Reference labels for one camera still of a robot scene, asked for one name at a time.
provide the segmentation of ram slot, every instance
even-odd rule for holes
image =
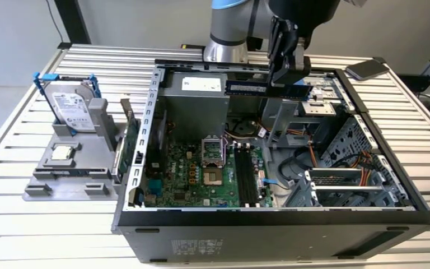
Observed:
[[[235,149],[236,155],[236,173],[239,183],[240,206],[251,207],[257,203],[256,180],[252,170],[252,158],[249,148],[239,147]]]

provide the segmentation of aluminum slotted table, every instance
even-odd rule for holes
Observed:
[[[67,76],[96,74],[103,97],[109,101],[108,111],[115,120],[124,121],[119,101],[131,98],[141,116],[156,58],[200,61],[201,51],[73,45],[68,50],[57,50],[43,72]],[[345,68],[368,59],[313,55],[312,64]],[[252,53],[249,61],[267,64],[267,55]],[[348,77],[430,206],[430,114],[393,71],[362,82]],[[52,121],[48,104],[32,86],[0,130],[0,268],[152,267],[139,263],[124,237],[111,232],[116,201],[23,200],[21,193],[53,132]],[[168,266],[430,268],[430,231],[366,261]]]

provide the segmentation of white wall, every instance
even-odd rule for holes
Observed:
[[[79,2],[96,44],[179,48],[208,42],[211,0]],[[397,72],[421,72],[430,59],[430,0],[369,0],[364,8],[342,1],[308,52],[381,56]]]
[[[79,0],[95,44],[173,49],[181,43],[208,43],[211,3],[211,0]]]
[[[309,53],[381,56],[397,72],[421,72],[430,60],[430,0],[369,0],[362,8],[342,2]]]
[[[79,1],[93,44],[179,48],[208,42],[211,0]],[[59,42],[45,0],[0,0],[0,85],[29,85]],[[430,59],[430,0],[369,0],[361,9],[342,2],[316,30],[309,53],[381,56],[396,71],[420,72]]]
[[[53,0],[55,19],[63,26]],[[28,86],[60,43],[45,0],[0,0],[0,86]]]

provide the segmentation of white label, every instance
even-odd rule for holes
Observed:
[[[213,77],[185,77],[183,91],[223,91],[220,79]]]
[[[267,129],[261,127],[261,129],[260,129],[260,131],[259,131],[259,136],[260,136],[261,138],[264,138],[264,137],[265,137],[265,134],[267,134]]]
[[[69,175],[69,171],[53,171],[52,172],[53,175]]]
[[[52,98],[65,124],[77,131],[93,131],[95,124],[83,97],[79,94],[55,92]]]
[[[257,91],[267,92],[267,87],[264,86],[248,86],[248,85],[231,85],[232,91]]]
[[[317,88],[313,88],[312,95],[317,95],[317,94],[321,94],[322,95],[322,90],[320,90]]]
[[[175,255],[219,255],[223,245],[223,239],[172,240]]]

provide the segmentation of smartphone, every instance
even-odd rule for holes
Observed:
[[[346,67],[346,72],[352,74],[357,80],[369,80],[370,78],[388,73],[388,71],[389,68],[377,60],[369,60]]]

